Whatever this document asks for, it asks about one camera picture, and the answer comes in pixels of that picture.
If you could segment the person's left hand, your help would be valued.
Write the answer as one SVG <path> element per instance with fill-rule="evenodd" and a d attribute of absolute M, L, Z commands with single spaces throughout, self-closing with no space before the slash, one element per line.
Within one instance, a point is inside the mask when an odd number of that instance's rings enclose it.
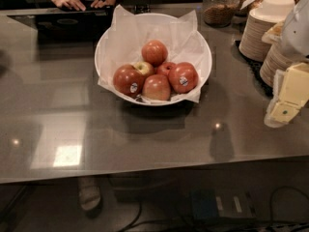
<path fill-rule="evenodd" d="M 103 8 L 105 6 L 114 6 L 116 3 L 115 0 L 95 0 L 91 7 L 95 9 Z"/>

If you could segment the person's right hand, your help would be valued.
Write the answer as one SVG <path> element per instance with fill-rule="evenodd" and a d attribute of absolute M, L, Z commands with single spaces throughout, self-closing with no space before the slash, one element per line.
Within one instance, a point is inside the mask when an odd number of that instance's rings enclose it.
<path fill-rule="evenodd" d="M 86 7 L 81 0 L 51 0 L 58 8 L 69 10 L 85 11 Z"/>

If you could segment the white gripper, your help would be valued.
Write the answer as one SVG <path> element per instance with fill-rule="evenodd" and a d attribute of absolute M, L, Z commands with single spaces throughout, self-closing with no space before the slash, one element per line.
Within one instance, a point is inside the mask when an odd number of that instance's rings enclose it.
<path fill-rule="evenodd" d="M 295 61 L 309 61 L 309 0 L 299 0 L 286 17 L 262 35 L 266 44 L 281 40 L 283 54 Z M 264 123 L 271 128 L 288 125 L 309 101 L 309 64 L 296 63 L 284 72 L 277 70 L 273 98 Z"/>

